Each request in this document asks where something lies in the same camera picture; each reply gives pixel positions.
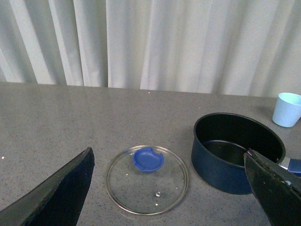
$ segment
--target pot rim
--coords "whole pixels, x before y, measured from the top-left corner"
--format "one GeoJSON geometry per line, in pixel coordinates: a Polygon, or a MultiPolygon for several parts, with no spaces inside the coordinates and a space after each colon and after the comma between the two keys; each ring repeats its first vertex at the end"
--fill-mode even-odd
{"type": "Polygon", "coordinates": [[[204,118],[207,118],[207,117],[212,116],[212,115],[233,115],[233,116],[237,116],[237,117],[240,117],[240,118],[244,118],[244,119],[246,119],[246,120],[250,120],[250,121],[255,122],[255,123],[259,124],[260,126],[264,127],[268,132],[270,132],[272,135],[274,135],[274,136],[276,137],[276,139],[280,142],[280,145],[281,145],[281,147],[282,147],[282,155],[281,155],[280,159],[279,159],[276,163],[279,164],[279,163],[281,163],[282,160],[284,159],[284,157],[285,157],[285,155],[286,155],[284,143],[283,143],[283,141],[280,139],[280,137],[279,137],[273,130],[271,130],[269,127],[267,127],[266,125],[262,124],[261,122],[259,122],[259,121],[257,121],[257,120],[254,120],[254,119],[251,119],[251,118],[249,118],[249,117],[246,117],[246,116],[244,116],[244,115],[240,115],[240,114],[236,114],[236,113],[225,113],[225,112],[206,114],[206,115],[200,117],[200,118],[196,121],[196,123],[194,124],[194,127],[193,127],[194,138],[195,138],[195,139],[197,140],[197,142],[203,147],[203,149],[204,149],[206,152],[208,152],[212,157],[214,157],[214,158],[216,158],[216,159],[218,159],[218,160],[220,160],[220,161],[222,161],[222,162],[224,162],[224,163],[226,163],[226,164],[228,164],[228,165],[230,165],[230,166],[234,166],[234,167],[242,168],[242,169],[245,168],[245,166],[241,166],[241,165],[238,165],[238,164],[231,163],[231,162],[229,162],[229,161],[226,161],[226,160],[224,160],[224,159],[222,159],[222,158],[216,156],[216,155],[213,154],[212,152],[208,151],[207,148],[205,148],[205,147],[203,146],[203,144],[200,142],[200,140],[198,139],[197,134],[196,134],[196,127],[197,127],[197,124],[198,124],[201,120],[203,120],[204,118]]]}

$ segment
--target background curtain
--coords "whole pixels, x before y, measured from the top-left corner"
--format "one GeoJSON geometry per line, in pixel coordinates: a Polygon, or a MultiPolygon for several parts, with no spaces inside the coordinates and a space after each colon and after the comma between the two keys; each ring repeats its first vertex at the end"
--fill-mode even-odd
{"type": "Polygon", "coordinates": [[[0,81],[301,94],[300,0],[0,0],[0,81]]]}

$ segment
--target lid metal rim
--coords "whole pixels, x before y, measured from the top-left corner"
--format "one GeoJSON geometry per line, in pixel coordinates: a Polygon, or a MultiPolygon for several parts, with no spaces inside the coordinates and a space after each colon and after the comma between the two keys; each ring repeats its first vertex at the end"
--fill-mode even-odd
{"type": "Polygon", "coordinates": [[[113,161],[110,163],[110,166],[107,170],[107,178],[106,178],[106,190],[107,190],[107,193],[109,195],[109,197],[120,207],[122,208],[123,210],[127,211],[127,212],[130,212],[130,213],[133,213],[133,214],[137,214],[137,215],[156,215],[156,214],[160,214],[160,213],[163,213],[163,212],[166,212],[168,210],[170,210],[171,208],[173,208],[174,206],[176,206],[179,201],[185,196],[187,190],[188,190],[188,185],[189,185],[189,174],[188,174],[188,170],[187,170],[187,167],[186,165],[184,164],[184,162],[182,161],[182,159],[180,159],[176,154],[174,154],[173,152],[169,151],[168,149],[166,148],[163,148],[163,147],[159,147],[159,146],[153,146],[153,145],[140,145],[140,146],[135,146],[135,147],[131,147],[129,149],[126,149],[124,150],[123,152],[121,152],[120,154],[118,154],[114,159],[113,161]],[[144,147],[152,147],[153,149],[155,150],[160,150],[162,151],[163,153],[166,153],[170,156],[172,156],[178,163],[179,165],[181,166],[181,169],[182,169],[182,172],[183,172],[183,175],[184,175],[184,183],[185,183],[185,186],[181,192],[181,195],[169,206],[167,206],[166,208],[158,211],[158,212],[151,212],[151,213],[147,213],[147,212],[138,212],[138,211],[135,211],[135,210],[132,210],[130,208],[127,208],[125,207],[123,204],[121,204],[112,194],[111,192],[111,189],[109,188],[109,174],[110,174],[110,171],[113,167],[113,164],[114,162],[120,157],[122,156],[124,153],[126,152],[134,152],[134,151],[137,151],[141,148],[144,148],[144,147]]]}

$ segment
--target table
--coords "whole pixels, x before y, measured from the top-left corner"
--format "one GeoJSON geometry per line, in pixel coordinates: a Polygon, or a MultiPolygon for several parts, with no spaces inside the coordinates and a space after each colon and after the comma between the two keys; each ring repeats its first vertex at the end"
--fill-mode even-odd
{"type": "Polygon", "coordinates": [[[0,209],[92,147],[95,168],[78,226],[270,225],[252,194],[221,192],[195,172],[193,126],[214,112],[238,113],[265,124],[301,158],[301,122],[290,129],[271,120],[275,98],[171,91],[0,83],[0,209]],[[139,216],[118,207],[105,190],[106,170],[121,151],[157,145],[186,164],[190,185],[172,210],[139,216]]]}

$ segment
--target blue lid knob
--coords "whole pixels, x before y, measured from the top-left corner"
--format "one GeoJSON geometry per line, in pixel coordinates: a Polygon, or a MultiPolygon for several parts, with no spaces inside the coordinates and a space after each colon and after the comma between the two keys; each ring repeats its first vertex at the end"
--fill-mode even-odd
{"type": "Polygon", "coordinates": [[[141,148],[133,155],[133,164],[143,172],[155,172],[163,166],[163,163],[163,154],[155,153],[151,147],[141,148]]]}

